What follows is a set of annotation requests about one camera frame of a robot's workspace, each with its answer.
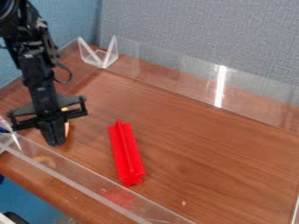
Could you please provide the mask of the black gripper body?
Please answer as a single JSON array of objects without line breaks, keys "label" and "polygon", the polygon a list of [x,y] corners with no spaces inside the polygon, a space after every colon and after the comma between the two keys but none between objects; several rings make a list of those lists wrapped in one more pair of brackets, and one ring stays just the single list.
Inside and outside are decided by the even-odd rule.
[{"label": "black gripper body", "polygon": [[32,101],[7,113],[13,130],[64,131],[66,122],[88,114],[84,96],[56,92],[52,80],[23,78]]}]

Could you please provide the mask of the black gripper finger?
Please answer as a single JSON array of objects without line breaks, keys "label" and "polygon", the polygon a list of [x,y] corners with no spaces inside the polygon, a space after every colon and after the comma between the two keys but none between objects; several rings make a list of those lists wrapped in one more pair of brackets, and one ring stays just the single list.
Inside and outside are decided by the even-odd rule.
[{"label": "black gripper finger", "polygon": [[56,145],[56,139],[52,130],[52,124],[50,122],[39,122],[39,130],[44,137],[44,140],[50,146]]},{"label": "black gripper finger", "polygon": [[62,117],[55,120],[54,129],[55,129],[56,144],[62,145],[66,142],[66,122]]}]

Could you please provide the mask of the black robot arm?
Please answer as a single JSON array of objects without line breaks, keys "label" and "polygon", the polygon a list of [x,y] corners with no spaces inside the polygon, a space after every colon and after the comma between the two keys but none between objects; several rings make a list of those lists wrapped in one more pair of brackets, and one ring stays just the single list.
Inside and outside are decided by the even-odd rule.
[{"label": "black robot arm", "polygon": [[59,80],[54,68],[64,65],[59,62],[48,24],[29,0],[0,0],[0,38],[32,98],[28,104],[7,113],[12,129],[36,128],[48,145],[62,145],[68,120],[88,114],[87,98],[56,92]]}]

